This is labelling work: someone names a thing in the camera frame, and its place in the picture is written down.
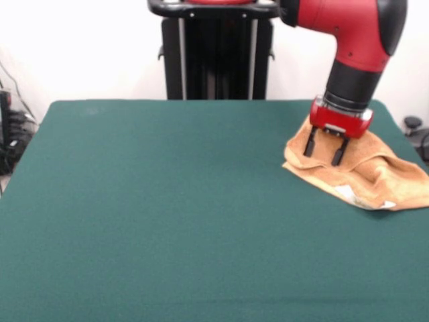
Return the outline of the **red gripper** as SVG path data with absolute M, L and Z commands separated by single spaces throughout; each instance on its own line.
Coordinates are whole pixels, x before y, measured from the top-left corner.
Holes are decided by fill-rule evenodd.
M 373 111 L 365 109 L 363 112 L 349 112 L 337 109 L 329 105 L 323 96 L 317 95 L 310 108 L 309 120 L 312 128 L 306 142 L 304 155 L 311 157 L 315 147 L 314 138 L 318 128 L 329 129 L 345 136 L 331 162 L 332 166 L 339 166 L 349 145 L 349 138 L 359 139 L 363 136 L 371 125 Z

